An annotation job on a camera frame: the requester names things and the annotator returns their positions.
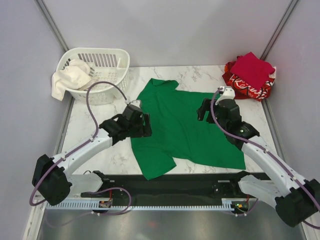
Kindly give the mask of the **green t-shirt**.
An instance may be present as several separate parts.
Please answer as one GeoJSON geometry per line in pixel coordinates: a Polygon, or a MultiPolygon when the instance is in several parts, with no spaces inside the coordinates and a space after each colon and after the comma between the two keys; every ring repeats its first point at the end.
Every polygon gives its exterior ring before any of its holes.
{"type": "Polygon", "coordinates": [[[176,167],[177,159],[195,164],[245,170],[244,154],[215,125],[199,121],[197,109],[210,92],[178,90],[175,80],[150,79],[138,95],[150,116],[150,137],[132,138],[131,147],[143,176],[155,179],[176,167]]]}

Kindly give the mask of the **white cream t-shirt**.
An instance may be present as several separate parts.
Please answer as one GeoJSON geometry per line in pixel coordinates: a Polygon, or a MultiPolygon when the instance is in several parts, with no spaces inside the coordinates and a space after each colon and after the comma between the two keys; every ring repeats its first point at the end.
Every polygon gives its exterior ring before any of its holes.
{"type": "Polygon", "coordinates": [[[73,59],[63,70],[57,70],[51,77],[51,96],[62,101],[68,89],[86,91],[98,81],[94,71],[83,60],[73,59]]]}

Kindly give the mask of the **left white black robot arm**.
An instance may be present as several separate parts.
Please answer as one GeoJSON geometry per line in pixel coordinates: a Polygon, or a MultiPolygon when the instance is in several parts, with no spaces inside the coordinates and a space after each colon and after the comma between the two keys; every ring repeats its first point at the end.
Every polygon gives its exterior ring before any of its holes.
{"type": "Polygon", "coordinates": [[[99,197],[110,191],[108,182],[96,173],[74,172],[98,153],[126,138],[143,138],[152,135],[150,115],[139,107],[128,104],[123,113],[104,120],[89,139],[71,149],[38,158],[32,185],[51,206],[60,204],[70,194],[94,192],[99,197]]]}

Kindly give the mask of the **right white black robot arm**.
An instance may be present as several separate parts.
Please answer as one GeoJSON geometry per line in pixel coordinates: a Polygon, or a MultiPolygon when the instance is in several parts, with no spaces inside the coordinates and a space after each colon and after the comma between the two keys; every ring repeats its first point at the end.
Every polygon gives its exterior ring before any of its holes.
{"type": "Polygon", "coordinates": [[[235,100],[205,98],[196,112],[198,120],[216,124],[227,140],[254,160],[271,180],[267,183],[242,171],[238,179],[229,184],[233,196],[247,194],[263,201],[290,227],[306,222],[320,211],[320,183],[307,180],[270,151],[260,133],[242,120],[235,100]]]}

